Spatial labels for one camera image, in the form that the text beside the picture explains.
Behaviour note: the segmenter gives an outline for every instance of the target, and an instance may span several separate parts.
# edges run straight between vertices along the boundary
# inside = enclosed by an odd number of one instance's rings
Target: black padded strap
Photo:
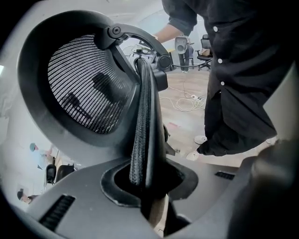
[[[149,145],[150,71],[152,69],[150,64],[142,58],[137,60],[137,69],[142,81],[142,86],[129,179],[139,191],[142,191],[145,185]]]

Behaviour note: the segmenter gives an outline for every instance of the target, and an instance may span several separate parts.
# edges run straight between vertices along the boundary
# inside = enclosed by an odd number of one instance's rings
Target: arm
[[[167,24],[161,31],[155,34],[155,37],[157,37],[159,42],[164,43],[182,34],[183,32],[181,32],[179,29]]]
[[[164,11],[169,15],[168,24],[154,34],[163,43],[179,35],[189,35],[197,24],[197,14],[182,0],[162,0]]]

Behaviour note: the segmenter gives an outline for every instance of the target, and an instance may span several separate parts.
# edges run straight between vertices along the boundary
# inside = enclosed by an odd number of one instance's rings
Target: white sneaker
[[[197,144],[203,144],[206,141],[207,141],[207,138],[206,138],[206,136],[203,136],[203,135],[197,135],[194,138],[194,142],[197,143]]]
[[[187,155],[186,159],[195,161],[199,158],[200,154],[197,152],[197,150],[191,152],[190,154]]]

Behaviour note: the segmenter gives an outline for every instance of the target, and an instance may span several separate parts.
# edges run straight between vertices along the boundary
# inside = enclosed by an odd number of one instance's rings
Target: rolled sleeve
[[[162,0],[162,3],[169,15],[168,24],[189,35],[197,24],[197,14],[182,0]]]

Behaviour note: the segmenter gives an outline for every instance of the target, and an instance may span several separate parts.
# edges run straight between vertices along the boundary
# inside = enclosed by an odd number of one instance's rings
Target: tiled floor
[[[190,70],[189,73],[181,73],[176,70],[170,72],[168,76],[168,85],[174,89],[188,92],[196,96],[206,95],[208,83],[208,71],[197,71],[197,69]],[[176,106],[177,100],[185,98],[183,92],[179,92],[168,88],[159,93],[160,98],[168,97]],[[195,150],[198,145],[194,143],[196,135],[204,135],[204,109],[193,110],[189,112],[181,112],[175,110],[169,99],[163,98],[160,100],[161,110],[163,116],[163,123],[167,126],[170,133],[168,143],[176,150],[179,150],[177,155],[186,157],[187,154]],[[183,109],[192,107],[190,101],[181,100],[179,105]],[[246,157],[257,155],[262,149],[268,147],[269,144],[264,142],[256,148],[253,148],[245,153],[236,155],[226,155],[223,157],[205,156],[200,158],[201,162],[235,166],[239,167],[242,160]]]

